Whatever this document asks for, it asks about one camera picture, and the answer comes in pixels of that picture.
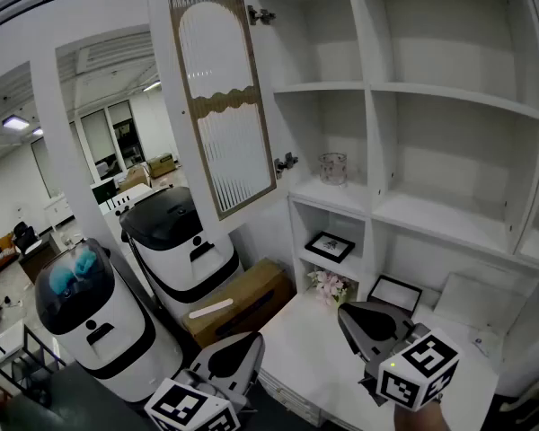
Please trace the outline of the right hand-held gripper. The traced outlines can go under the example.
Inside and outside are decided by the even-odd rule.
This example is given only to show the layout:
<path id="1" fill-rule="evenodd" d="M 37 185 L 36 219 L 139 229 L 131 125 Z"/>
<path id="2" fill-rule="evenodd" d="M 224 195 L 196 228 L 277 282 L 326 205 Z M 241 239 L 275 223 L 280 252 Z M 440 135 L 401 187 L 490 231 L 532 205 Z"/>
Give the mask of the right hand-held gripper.
<path id="1" fill-rule="evenodd" d="M 365 363 L 364 386 L 377 405 L 387 401 L 415 412 L 441 399 L 461 349 L 440 329 L 415 323 L 386 303 L 350 302 L 338 323 L 353 354 Z"/>

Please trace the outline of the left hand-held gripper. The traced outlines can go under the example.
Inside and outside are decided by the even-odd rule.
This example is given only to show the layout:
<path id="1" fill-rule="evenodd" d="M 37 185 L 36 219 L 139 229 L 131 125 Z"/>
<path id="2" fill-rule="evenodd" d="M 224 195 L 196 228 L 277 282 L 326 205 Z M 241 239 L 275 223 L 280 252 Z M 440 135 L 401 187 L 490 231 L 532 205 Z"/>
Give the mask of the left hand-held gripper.
<path id="1" fill-rule="evenodd" d="M 205 347 L 190 367 L 166 379 L 144 406 L 160 430 L 238 430 L 253 413 L 247 393 L 261 369 L 265 343 L 257 331 Z"/>

